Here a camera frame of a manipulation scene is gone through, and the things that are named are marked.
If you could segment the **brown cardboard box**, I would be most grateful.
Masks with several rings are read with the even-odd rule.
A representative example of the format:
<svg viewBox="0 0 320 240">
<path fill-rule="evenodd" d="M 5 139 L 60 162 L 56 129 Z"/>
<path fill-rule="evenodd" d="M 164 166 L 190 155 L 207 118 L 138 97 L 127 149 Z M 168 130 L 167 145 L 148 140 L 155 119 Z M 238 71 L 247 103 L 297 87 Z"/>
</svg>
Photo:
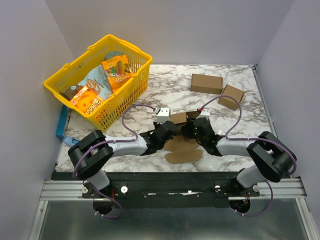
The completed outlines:
<svg viewBox="0 0 320 240">
<path fill-rule="evenodd" d="M 196 162 L 201 159 L 203 151 L 198 149 L 199 144 L 196 139 L 184 137 L 181 130 L 181 127 L 187 123 L 187 120 L 196 118 L 198 115 L 197 111 L 188 111 L 175 113 L 170 116 L 170 121 L 177 126 L 178 132 L 163 148 L 164 150 L 169 151 L 169 153 L 164 156 L 168 163 L 184 164 Z"/>
</svg>

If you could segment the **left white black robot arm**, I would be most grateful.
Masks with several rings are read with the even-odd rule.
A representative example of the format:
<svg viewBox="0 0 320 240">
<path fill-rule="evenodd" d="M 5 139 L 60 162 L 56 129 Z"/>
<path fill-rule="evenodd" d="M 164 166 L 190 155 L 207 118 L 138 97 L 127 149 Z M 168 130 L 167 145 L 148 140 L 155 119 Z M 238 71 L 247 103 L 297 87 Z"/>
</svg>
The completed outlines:
<svg viewBox="0 0 320 240">
<path fill-rule="evenodd" d="M 72 177 L 87 180 L 99 197 L 107 197 L 111 191 L 111 180 L 102 167 L 109 159 L 154 154 L 163 149 L 177 132 L 177 126 L 169 120 L 135 138 L 105 136 L 101 130 L 95 130 L 67 152 L 74 166 Z"/>
</svg>

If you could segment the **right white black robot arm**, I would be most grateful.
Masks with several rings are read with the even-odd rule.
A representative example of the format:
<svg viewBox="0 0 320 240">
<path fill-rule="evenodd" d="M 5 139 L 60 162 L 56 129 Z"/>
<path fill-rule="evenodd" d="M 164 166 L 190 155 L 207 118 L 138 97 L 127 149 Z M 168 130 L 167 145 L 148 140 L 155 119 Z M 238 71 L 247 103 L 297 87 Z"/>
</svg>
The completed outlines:
<svg viewBox="0 0 320 240">
<path fill-rule="evenodd" d="M 297 168 L 295 154 L 269 131 L 256 138 L 229 138 L 216 134 L 210 121 L 199 117 L 188 119 L 181 132 L 186 138 L 196 139 L 212 156 L 243 156 L 253 160 L 254 165 L 241 169 L 228 184 L 230 192 L 236 196 L 260 182 L 278 183 Z"/>
</svg>

